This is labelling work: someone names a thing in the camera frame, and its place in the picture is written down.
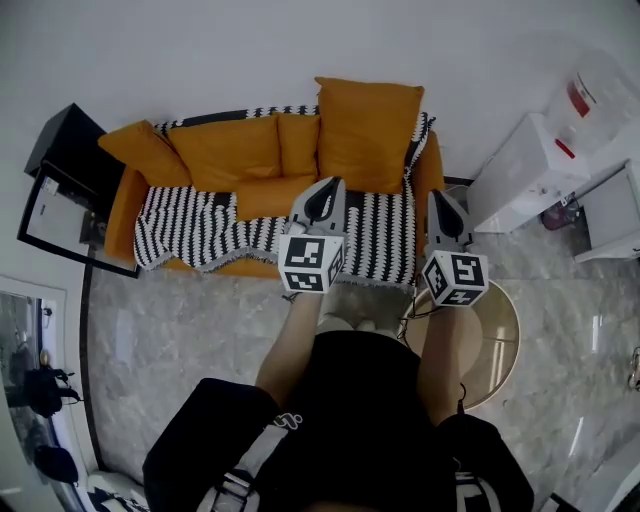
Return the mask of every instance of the white wall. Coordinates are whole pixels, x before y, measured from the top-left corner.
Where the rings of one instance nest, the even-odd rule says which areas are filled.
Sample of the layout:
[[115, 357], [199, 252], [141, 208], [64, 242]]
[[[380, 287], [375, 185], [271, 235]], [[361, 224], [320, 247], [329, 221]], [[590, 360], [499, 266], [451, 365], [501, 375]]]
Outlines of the white wall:
[[20, 164], [43, 121], [72, 101], [112, 129], [313, 100], [313, 76], [331, 75], [424, 85], [445, 173], [471, 177], [526, 111], [546, 106], [585, 45], [640, 75], [635, 0], [26, 1], [4, 10], [0, 69]]
[[[0, 139], [7, 136], [9, 134], [3, 126], [0, 128]], [[41, 298], [54, 295], [54, 300], [61, 304], [59, 311], [63, 312], [64, 323], [62, 335], [59, 336], [60, 342], [52, 357], [57, 367], [76, 372], [72, 384], [75, 389], [81, 389], [78, 335], [84, 267], [16, 240], [22, 209], [33, 180], [16, 171], [17, 167], [11, 168], [11, 165], [17, 166], [18, 162], [11, 158], [12, 152], [7, 151], [4, 146], [1, 154], [6, 158], [0, 164], [0, 290]], [[4, 279], [7, 276], [21, 282], [9, 287]], [[27, 283], [44, 285], [47, 290], [34, 292], [34, 287]], [[84, 470], [95, 470], [97, 464], [83, 404], [63, 408], [54, 416], [54, 422], [64, 422], [66, 435], [59, 432], [61, 445], [72, 453], [81, 480], [86, 482]], [[0, 397], [0, 466], [5, 469], [0, 471], [0, 488], [22, 488], [19, 494], [5, 498], [13, 510], [61, 510], [54, 504], [57, 501], [50, 488], [39, 482], [35, 468], [27, 466], [3, 397]]]

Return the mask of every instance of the black and white striped blanket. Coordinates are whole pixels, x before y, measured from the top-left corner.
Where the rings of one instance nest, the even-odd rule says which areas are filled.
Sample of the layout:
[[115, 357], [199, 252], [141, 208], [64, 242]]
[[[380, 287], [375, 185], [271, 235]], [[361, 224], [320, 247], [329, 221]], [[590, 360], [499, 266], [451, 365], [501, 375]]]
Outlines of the black and white striped blanket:
[[[247, 117], [276, 111], [313, 114], [313, 107], [238, 111]], [[157, 125], [191, 126], [238, 117], [221, 113]], [[415, 206], [411, 169], [426, 144], [433, 119], [422, 112], [407, 153], [402, 194], [347, 191], [345, 208], [348, 248], [338, 282], [409, 288], [415, 274]], [[236, 195], [198, 192], [194, 187], [151, 187], [135, 227], [135, 256], [150, 270], [172, 258], [203, 272], [215, 271], [239, 258], [277, 263], [279, 237], [286, 217], [236, 221]]]

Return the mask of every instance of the marble floor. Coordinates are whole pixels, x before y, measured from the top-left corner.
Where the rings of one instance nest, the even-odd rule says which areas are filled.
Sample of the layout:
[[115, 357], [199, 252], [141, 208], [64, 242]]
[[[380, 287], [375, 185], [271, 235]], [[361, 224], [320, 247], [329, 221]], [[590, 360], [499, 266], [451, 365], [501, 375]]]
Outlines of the marble floor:
[[[550, 232], [534, 219], [508, 236], [478, 237], [474, 248], [511, 296], [522, 339], [512, 377], [472, 414], [501, 431], [537, 508], [552, 491], [579, 504], [599, 465], [640, 433], [640, 394], [626, 389], [640, 345], [640, 265], [574, 263], [586, 245], [582, 223]], [[141, 481], [148, 449], [201, 378], [254, 380], [287, 313], [282, 293], [277, 281], [94, 271], [89, 378], [110, 469]], [[339, 286], [326, 303], [389, 328], [406, 297]]]

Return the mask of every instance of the cable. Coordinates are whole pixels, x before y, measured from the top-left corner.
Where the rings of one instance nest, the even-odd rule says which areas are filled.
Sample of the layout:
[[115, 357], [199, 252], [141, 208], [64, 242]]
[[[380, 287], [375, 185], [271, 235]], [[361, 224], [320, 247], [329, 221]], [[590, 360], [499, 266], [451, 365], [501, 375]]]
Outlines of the cable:
[[464, 391], [464, 394], [462, 395], [462, 398], [458, 400], [458, 414], [464, 414], [464, 399], [467, 398], [467, 388], [462, 382], [460, 383], [460, 385], [462, 386], [462, 391]]
[[42, 308], [42, 315], [47, 319], [47, 322], [42, 326], [44, 329], [49, 327], [49, 323], [51, 323], [51, 316], [53, 315], [53, 310], [51, 308]]
[[457, 185], [454, 185], [453, 187], [445, 188], [445, 191], [444, 191], [444, 192], [445, 192], [445, 194], [448, 194], [448, 193], [449, 193], [449, 192], [451, 192], [452, 190], [455, 190], [455, 189], [457, 189], [457, 188], [461, 188], [461, 187], [469, 188], [469, 185], [463, 185], [462, 183], [458, 183]]
[[427, 316], [429, 316], [432, 313], [435, 313], [436, 311], [438, 311], [439, 309], [442, 309], [442, 306], [436, 306], [435, 308], [426, 311], [425, 313], [420, 313], [418, 315], [416, 315], [416, 295], [417, 295], [417, 288], [414, 287], [413, 288], [413, 298], [411, 299], [411, 311], [409, 312], [409, 314], [407, 316], [402, 316], [399, 318], [400, 321], [400, 325], [402, 326], [400, 329], [400, 332], [398, 333], [398, 335], [396, 336], [396, 339], [402, 341], [402, 343], [404, 343], [404, 345], [411, 351], [413, 351], [413, 349], [411, 348], [411, 346], [409, 345], [409, 342], [407, 341], [407, 328], [409, 327], [409, 320], [417, 320], [419, 318], [425, 318]]
[[302, 292], [294, 292], [291, 295], [282, 295], [282, 298], [286, 300], [289, 304], [293, 304], [296, 301], [296, 297], [300, 295]]

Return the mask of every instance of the buckle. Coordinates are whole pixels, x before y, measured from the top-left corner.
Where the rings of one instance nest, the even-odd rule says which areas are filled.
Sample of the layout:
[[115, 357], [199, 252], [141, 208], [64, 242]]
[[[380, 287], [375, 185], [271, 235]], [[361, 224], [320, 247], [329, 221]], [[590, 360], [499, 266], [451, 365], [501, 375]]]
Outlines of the buckle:
[[224, 481], [213, 502], [212, 512], [242, 512], [251, 494], [251, 484], [232, 473], [225, 473]]

